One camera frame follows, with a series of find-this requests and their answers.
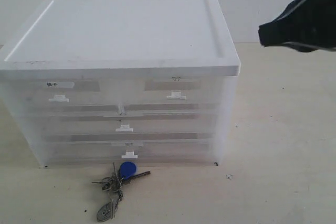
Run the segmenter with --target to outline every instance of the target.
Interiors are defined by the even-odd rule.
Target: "blue key fob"
[[[119,167],[119,176],[122,179],[129,179],[137,171],[137,166],[133,162],[124,162]]]

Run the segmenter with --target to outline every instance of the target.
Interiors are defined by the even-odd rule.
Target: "white drawer handle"
[[[66,98],[64,94],[55,94],[53,98],[49,98],[49,102],[70,102],[69,98]]]
[[[182,95],[181,91],[172,91],[171,95],[167,95],[167,99],[170,100],[187,100],[185,95]]]
[[[134,152],[126,151],[125,155],[121,155],[121,158],[138,158],[138,156],[135,155]]]
[[[120,128],[117,128],[115,131],[120,132],[120,131],[128,131],[128,132],[133,132],[133,128],[130,128],[129,124],[121,124]]]

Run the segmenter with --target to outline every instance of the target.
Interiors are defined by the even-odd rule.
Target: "plastic drawer unit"
[[[240,61],[218,0],[45,0],[0,60],[41,166],[222,160]]]

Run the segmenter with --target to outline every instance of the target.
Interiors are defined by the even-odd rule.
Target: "black object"
[[[294,0],[258,33],[264,47],[336,51],[336,0]]]

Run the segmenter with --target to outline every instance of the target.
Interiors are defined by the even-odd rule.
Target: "white floor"
[[[336,54],[237,49],[224,164],[150,168],[108,223],[335,223]],[[91,181],[111,167],[39,169],[3,105],[0,134],[1,224],[96,223],[107,197]]]

